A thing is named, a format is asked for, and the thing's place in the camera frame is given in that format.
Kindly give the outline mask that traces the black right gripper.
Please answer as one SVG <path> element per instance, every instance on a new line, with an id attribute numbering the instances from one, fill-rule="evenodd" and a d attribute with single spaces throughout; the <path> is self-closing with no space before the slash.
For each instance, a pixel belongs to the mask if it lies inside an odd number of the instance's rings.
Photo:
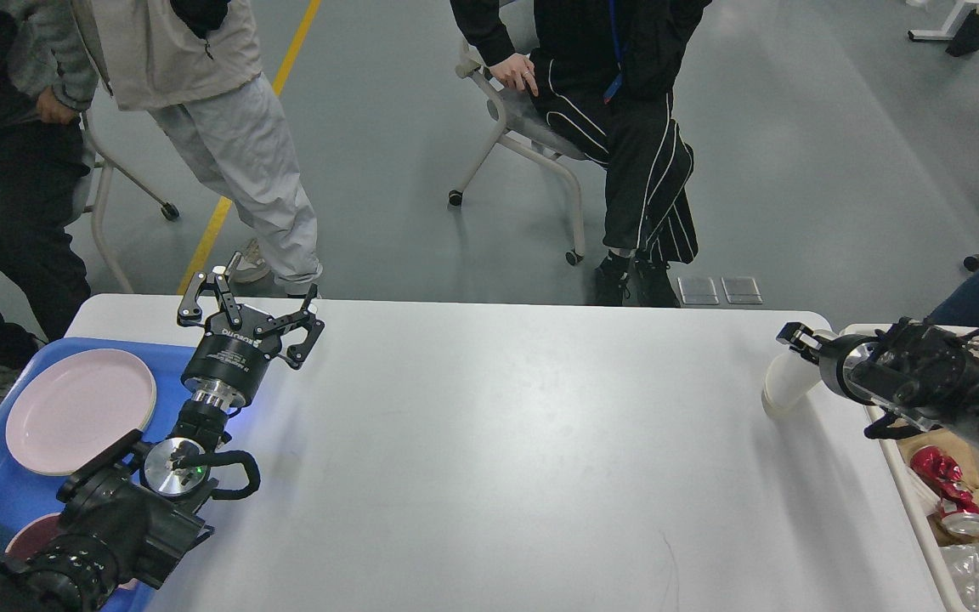
<path id="1" fill-rule="evenodd" d="M 855 366 L 869 360 L 877 338 L 863 334 L 836 336 L 830 329 L 812 329 L 799 321 L 786 322 L 776 336 L 778 343 L 819 367 L 821 381 L 836 394 L 860 405 L 873 405 L 871 395 L 851 380 Z"/>

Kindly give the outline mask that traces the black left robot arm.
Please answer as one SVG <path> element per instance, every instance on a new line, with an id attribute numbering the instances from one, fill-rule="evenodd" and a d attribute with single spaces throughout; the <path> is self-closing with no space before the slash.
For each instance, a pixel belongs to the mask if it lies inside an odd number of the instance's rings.
<path id="1" fill-rule="evenodd" d="M 255 399 L 275 360 L 302 367 L 324 322 L 311 309 L 273 316 L 237 301 L 220 269 L 198 272 L 176 311 L 203 334 L 182 384 L 190 391 L 166 438 L 131 429 L 90 458 L 57 492 L 59 532 L 25 560 L 0 554 L 0 611 L 97 611 L 132 580 L 159 588 L 213 533 L 199 511 L 259 489 L 259 465 L 226 450 L 228 421 Z"/>

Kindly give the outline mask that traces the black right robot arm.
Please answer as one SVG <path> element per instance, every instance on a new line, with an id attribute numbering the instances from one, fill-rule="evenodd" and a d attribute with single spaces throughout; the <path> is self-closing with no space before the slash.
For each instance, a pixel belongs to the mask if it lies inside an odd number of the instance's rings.
<path id="1" fill-rule="evenodd" d="M 790 321 L 776 338 L 815 366 L 830 391 L 883 411 L 868 438 L 941 428 L 979 450 L 979 328 L 957 333 L 904 317 L 869 334 L 826 337 Z"/>

